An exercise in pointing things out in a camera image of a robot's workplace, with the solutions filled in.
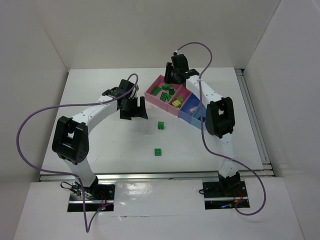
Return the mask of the small green lego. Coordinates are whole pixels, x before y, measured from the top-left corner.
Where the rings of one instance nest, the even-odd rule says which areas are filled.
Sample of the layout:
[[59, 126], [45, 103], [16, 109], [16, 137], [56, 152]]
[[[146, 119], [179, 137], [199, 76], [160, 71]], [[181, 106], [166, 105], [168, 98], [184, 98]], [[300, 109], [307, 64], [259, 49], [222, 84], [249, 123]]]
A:
[[174, 88], [170, 88], [168, 91], [168, 94], [173, 96], [175, 94], [175, 89]]

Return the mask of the green lego plate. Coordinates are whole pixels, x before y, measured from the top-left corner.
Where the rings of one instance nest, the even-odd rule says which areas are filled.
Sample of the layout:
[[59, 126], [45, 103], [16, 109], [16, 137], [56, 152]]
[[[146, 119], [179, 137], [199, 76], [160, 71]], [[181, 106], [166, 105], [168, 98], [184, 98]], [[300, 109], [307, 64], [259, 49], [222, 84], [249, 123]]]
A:
[[161, 92], [162, 88], [157, 86], [153, 89], [153, 91], [151, 92], [152, 95], [156, 96], [157, 94], [159, 94]]

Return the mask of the green square lego brick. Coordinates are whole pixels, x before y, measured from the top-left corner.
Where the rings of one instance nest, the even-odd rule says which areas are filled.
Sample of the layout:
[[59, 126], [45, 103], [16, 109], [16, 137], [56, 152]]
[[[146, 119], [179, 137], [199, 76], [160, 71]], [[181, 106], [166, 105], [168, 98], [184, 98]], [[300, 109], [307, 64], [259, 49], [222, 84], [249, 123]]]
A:
[[164, 123], [163, 121], [159, 121], [159, 122], [157, 123], [157, 128], [158, 128], [159, 130], [163, 130], [163, 129], [165, 128], [165, 123]]

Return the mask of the small yellow lego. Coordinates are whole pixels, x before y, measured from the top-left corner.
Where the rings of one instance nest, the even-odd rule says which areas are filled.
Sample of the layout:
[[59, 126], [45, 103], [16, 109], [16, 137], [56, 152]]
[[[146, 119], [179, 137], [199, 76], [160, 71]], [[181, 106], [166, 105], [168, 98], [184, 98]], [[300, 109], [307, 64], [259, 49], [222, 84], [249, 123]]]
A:
[[178, 96], [176, 100], [178, 100], [179, 102], [183, 102], [183, 98], [181, 96]]

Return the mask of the yellow lego front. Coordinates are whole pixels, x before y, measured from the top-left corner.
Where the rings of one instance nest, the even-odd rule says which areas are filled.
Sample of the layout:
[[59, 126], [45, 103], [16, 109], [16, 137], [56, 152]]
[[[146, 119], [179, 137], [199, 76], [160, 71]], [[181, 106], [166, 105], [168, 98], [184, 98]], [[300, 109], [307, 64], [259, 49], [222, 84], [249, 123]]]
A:
[[182, 105], [182, 102], [180, 102], [180, 101], [178, 101], [178, 100], [175, 100], [175, 101], [172, 102], [171, 105], [172, 105], [173, 107], [179, 109], [179, 108], [181, 107], [181, 105]]

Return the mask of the green lego front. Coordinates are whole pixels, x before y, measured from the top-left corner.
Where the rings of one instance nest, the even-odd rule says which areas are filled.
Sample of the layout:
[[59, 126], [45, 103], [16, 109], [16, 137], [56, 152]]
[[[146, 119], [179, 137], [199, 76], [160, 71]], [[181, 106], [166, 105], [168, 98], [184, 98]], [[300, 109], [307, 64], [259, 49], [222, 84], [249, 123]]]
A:
[[156, 157], [160, 157], [162, 155], [162, 149], [161, 148], [155, 148], [154, 149], [154, 155]]

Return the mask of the long green lego brick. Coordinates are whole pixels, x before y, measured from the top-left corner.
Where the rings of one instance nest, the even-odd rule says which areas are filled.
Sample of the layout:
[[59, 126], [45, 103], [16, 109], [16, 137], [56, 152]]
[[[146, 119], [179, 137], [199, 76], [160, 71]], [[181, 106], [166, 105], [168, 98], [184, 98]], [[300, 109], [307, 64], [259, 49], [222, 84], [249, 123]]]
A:
[[160, 100], [163, 102], [169, 102], [171, 100], [172, 96], [166, 92], [162, 92], [160, 95]]

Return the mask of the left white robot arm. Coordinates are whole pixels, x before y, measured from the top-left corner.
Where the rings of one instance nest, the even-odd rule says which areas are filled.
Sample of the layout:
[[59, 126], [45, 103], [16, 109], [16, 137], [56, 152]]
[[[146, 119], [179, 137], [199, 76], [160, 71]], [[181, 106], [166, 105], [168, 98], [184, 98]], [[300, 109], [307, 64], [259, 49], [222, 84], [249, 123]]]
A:
[[145, 98], [137, 97], [137, 83], [122, 79], [118, 87], [104, 91], [94, 105], [72, 116], [62, 116], [56, 123], [52, 150], [76, 175], [78, 186], [83, 185], [90, 195], [103, 190], [93, 173], [87, 155], [90, 150], [89, 134], [108, 116], [119, 112], [122, 120], [148, 119]]

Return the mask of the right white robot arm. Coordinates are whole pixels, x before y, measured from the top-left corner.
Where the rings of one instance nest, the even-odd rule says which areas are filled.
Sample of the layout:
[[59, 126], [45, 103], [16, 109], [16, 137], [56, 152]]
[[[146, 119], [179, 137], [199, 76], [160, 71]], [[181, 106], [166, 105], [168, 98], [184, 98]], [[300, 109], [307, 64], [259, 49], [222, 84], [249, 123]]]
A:
[[184, 86], [199, 100], [200, 129], [213, 136], [220, 157], [218, 161], [218, 183], [220, 190], [227, 194], [241, 182], [235, 163], [232, 133], [235, 127], [233, 100], [214, 91], [201, 74], [189, 68], [188, 60], [182, 53], [174, 52], [171, 61], [166, 64], [164, 82]]

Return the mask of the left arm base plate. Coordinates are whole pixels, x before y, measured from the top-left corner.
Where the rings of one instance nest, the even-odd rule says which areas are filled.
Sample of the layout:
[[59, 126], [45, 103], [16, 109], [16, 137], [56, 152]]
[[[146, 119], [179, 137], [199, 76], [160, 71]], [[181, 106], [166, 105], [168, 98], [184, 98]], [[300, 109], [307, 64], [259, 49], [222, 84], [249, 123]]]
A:
[[89, 193], [87, 191], [82, 193], [81, 187], [78, 183], [74, 182], [69, 184], [66, 189], [70, 191], [67, 212], [80, 213], [83, 212], [83, 200], [85, 200], [85, 210], [87, 212], [96, 212], [99, 208], [103, 207], [101, 212], [114, 211], [114, 199], [116, 185], [107, 183], [101, 184], [97, 193]]

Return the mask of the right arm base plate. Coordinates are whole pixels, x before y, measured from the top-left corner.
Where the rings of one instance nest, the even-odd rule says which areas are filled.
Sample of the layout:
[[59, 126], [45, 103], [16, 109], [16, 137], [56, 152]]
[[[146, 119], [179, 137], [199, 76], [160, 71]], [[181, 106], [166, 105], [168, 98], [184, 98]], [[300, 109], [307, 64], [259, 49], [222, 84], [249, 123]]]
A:
[[202, 189], [198, 193], [204, 197], [206, 210], [234, 209], [236, 204], [239, 209], [250, 207], [244, 181], [229, 191], [223, 191], [217, 181], [203, 182]]

